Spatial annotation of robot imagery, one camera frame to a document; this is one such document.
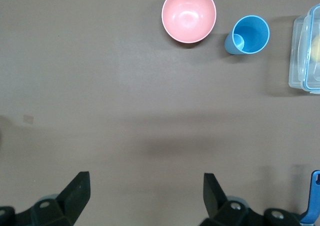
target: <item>blue handle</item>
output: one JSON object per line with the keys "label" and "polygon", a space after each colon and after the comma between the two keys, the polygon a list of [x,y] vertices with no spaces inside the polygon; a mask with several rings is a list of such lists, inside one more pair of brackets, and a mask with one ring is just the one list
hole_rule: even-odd
{"label": "blue handle", "polygon": [[308,209],[303,213],[300,223],[314,224],[320,215],[320,170],[311,175]]}

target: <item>blue cup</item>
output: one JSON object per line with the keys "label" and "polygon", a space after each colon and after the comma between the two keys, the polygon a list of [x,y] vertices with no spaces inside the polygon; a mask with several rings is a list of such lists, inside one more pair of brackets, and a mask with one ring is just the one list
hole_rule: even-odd
{"label": "blue cup", "polygon": [[254,54],[268,43],[270,29],[261,17],[250,15],[241,18],[224,42],[227,52],[234,55]]}

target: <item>pink bowl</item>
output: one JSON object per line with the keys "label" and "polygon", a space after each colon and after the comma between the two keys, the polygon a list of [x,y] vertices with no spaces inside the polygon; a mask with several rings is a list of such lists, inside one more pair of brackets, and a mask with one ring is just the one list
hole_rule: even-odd
{"label": "pink bowl", "polygon": [[161,17],[173,39],[195,43],[211,32],[217,11],[213,0],[165,0]]}

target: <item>clear plastic container with blue lid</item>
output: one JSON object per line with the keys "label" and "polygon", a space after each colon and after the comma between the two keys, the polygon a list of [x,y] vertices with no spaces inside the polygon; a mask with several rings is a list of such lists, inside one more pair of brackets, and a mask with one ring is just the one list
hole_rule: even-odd
{"label": "clear plastic container with blue lid", "polygon": [[320,4],[294,21],[289,85],[320,94]]}

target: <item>gray tabletop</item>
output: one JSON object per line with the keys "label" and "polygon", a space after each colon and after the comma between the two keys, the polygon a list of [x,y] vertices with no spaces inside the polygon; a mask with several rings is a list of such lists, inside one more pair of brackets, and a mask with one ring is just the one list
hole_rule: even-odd
{"label": "gray tabletop", "polygon": [[[320,96],[288,86],[293,22],[319,0],[214,0],[200,43],[165,0],[0,0],[0,205],[18,212],[90,171],[81,225],[198,225],[204,172],[253,210],[307,208]],[[260,53],[224,40],[255,14]]]}

